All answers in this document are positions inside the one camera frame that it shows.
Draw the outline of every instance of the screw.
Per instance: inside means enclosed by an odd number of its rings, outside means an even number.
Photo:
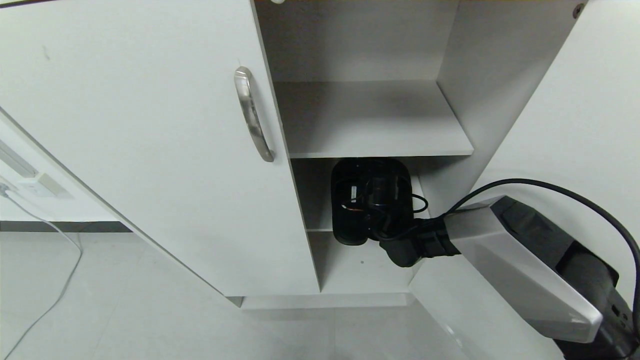
[[[584,9],[584,3],[580,3],[580,4],[575,6],[575,8],[573,9],[573,18],[574,19],[578,19],[578,16],[580,16],[580,13],[582,12],[582,9]]]

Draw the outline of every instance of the cabinet door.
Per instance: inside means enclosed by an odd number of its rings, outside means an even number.
[[[0,12],[0,106],[226,296],[319,287],[252,5],[54,1]],[[275,161],[234,85],[239,66]]]

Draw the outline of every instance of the wall outlet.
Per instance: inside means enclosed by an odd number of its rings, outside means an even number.
[[[18,180],[17,183],[32,195],[37,197],[58,197],[64,192],[50,176],[41,172],[35,177]]]

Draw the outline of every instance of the gray skirting board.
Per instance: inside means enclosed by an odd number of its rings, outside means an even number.
[[[130,233],[128,227],[119,221],[64,222],[53,224],[65,233]],[[39,221],[0,221],[0,231],[16,233],[52,233],[55,230]]]

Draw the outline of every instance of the white floor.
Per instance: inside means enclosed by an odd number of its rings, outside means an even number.
[[[241,311],[133,234],[79,239],[85,252],[67,294],[9,360],[466,359],[410,307]],[[0,233],[3,359],[76,257],[55,233]]]

